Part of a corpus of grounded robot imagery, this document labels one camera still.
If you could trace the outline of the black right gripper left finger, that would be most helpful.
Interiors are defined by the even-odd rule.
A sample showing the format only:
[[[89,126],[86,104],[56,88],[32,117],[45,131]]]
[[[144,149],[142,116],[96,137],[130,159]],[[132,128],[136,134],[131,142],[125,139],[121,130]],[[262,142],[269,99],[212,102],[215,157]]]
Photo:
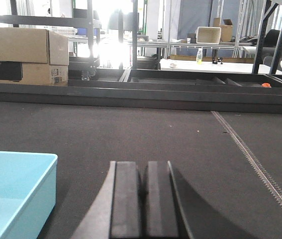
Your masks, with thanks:
[[[135,162],[111,161],[98,195],[71,238],[141,238],[139,187]]]

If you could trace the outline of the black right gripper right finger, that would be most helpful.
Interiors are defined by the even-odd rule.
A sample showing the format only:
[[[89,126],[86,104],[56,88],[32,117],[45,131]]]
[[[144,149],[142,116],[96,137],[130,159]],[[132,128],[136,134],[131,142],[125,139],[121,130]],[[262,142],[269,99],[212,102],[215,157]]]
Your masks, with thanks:
[[[145,182],[145,238],[255,238],[213,208],[170,161],[149,161]]]

